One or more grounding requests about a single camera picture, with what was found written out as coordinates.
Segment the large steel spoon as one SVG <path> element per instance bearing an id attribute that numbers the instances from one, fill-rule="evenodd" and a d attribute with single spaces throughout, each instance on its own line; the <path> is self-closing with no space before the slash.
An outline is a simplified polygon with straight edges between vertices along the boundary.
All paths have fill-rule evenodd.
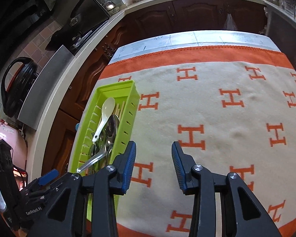
<path id="1" fill-rule="evenodd" d="M 107 124 L 104 128 L 103 146 L 108 143 L 114 143 L 119 128 L 119 123 L 120 120 L 116 114 L 112 114 L 109 117 Z"/>

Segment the white ceramic soup spoon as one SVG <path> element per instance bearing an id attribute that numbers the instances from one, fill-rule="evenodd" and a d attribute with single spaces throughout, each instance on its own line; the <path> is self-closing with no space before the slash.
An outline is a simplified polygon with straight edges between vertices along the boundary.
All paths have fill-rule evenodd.
<path id="1" fill-rule="evenodd" d="M 93 135 L 92 142 L 95 143 L 97 139 L 99 138 L 99 135 L 101 134 L 104 126 L 106 125 L 109 117 L 113 113 L 115 109 L 115 99 L 112 97 L 109 97 L 105 100 L 102 108 L 101 108 L 101 121 Z"/>

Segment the orange white H-pattern cloth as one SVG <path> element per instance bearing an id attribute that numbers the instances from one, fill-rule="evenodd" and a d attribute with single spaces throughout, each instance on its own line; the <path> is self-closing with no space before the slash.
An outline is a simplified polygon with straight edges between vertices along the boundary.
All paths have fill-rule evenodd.
<path id="1" fill-rule="evenodd" d="M 137 155 L 120 197 L 120 236 L 187 236 L 192 196 L 179 188 L 171 145 L 218 174 L 236 172 L 283 236 L 296 231 L 296 70 L 285 54 L 205 46 L 131 56 L 97 87 L 133 80 Z"/>

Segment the black round pan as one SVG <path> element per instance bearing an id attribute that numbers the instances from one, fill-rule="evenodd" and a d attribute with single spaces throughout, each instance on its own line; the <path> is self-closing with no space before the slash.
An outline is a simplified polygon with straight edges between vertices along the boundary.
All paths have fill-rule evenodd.
<path id="1" fill-rule="evenodd" d="M 5 89 L 6 76 L 16 63 L 21 63 L 22 66 L 16 71 L 8 88 Z M 1 100 L 6 116 L 12 118 L 21 109 L 30 88 L 38 76 L 37 69 L 38 65 L 28 57 L 18 57 L 7 67 L 1 81 Z"/>

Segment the lime green utensil tray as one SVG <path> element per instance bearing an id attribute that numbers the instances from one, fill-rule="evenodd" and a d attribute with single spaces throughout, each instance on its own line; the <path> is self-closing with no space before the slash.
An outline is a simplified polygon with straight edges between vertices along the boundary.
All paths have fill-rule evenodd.
<path id="1" fill-rule="evenodd" d="M 133 80 L 95 90 L 77 129 L 69 172 L 81 176 L 96 173 L 125 152 L 139 100 Z"/>

